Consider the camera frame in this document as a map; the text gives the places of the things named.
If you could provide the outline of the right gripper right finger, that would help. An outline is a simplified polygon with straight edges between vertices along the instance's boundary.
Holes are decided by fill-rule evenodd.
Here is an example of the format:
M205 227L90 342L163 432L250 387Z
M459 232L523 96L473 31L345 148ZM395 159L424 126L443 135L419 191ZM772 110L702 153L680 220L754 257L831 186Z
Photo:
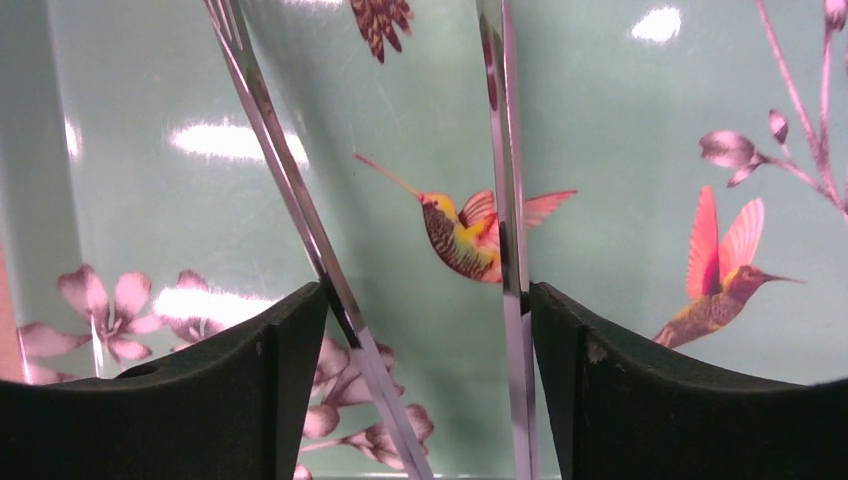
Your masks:
M710 365L610 322L547 283L532 336L566 479L843 479L847 384Z

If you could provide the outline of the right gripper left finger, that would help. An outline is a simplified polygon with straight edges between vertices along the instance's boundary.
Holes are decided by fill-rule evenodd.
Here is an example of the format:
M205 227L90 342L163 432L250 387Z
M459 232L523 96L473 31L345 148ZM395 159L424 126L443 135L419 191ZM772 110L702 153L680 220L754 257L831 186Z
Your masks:
M1 385L5 479L289 479L328 302L256 317L114 379Z

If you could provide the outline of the metal serving tongs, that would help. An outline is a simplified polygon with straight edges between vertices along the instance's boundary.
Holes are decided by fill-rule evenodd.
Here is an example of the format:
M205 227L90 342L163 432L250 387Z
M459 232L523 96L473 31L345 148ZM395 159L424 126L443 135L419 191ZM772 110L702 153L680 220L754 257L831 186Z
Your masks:
M288 147L237 1L205 4L227 68L251 127L313 269L353 349L403 469L411 479L434 474L396 393L373 335L338 262L319 214ZM526 265L526 224L518 119L515 35L507 1L476 4L490 105L496 214L502 266L509 396L515 476L537 479L535 375Z

